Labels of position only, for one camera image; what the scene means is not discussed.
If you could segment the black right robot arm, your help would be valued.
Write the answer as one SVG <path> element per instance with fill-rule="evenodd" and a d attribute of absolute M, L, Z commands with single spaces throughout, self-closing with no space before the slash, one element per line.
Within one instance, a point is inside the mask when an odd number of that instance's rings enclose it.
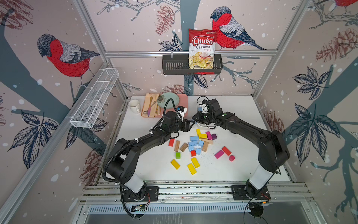
<path fill-rule="evenodd" d="M 282 133 L 268 131 L 240 119 L 231 112 L 223 112 L 216 99 L 204 99 L 197 103 L 201 107 L 192 119 L 202 125 L 214 124 L 233 134 L 238 134 L 258 147 L 258 162 L 253 175 L 246 181 L 245 191 L 250 199 L 256 199 L 267 183 L 290 158 Z"/>

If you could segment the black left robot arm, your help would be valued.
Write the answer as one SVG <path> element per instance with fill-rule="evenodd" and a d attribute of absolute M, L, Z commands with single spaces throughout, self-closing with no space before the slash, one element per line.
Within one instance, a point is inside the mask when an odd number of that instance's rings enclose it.
<path fill-rule="evenodd" d="M 194 121 L 184 118 L 187 108 L 178 106 L 174 111 L 164 111 L 162 118 L 150 129 L 149 134 L 134 140 L 118 140 L 103 163 L 102 178 L 117 183 L 129 191 L 129 198 L 142 200 L 147 196 L 146 183 L 136 173 L 139 157 L 148 150 L 176 138 L 172 134 L 188 132 Z"/>

